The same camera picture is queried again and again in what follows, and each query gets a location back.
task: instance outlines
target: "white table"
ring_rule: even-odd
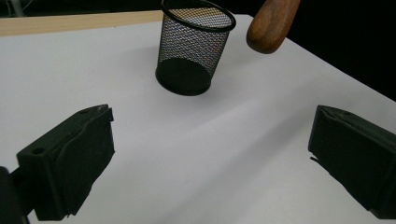
[[[274,54],[251,50],[251,18],[236,19],[211,88],[192,97],[155,78],[160,22],[0,37],[0,165],[13,171],[39,136],[109,104],[116,153],[64,224],[394,223],[365,211],[307,145],[317,105],[396,133],[396,104],[288,39]]]

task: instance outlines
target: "mesh pencil holder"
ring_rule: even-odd
[[[162,0],[163,28],[156,77],[177,94],[207,91],[235,18],[206,0]]]

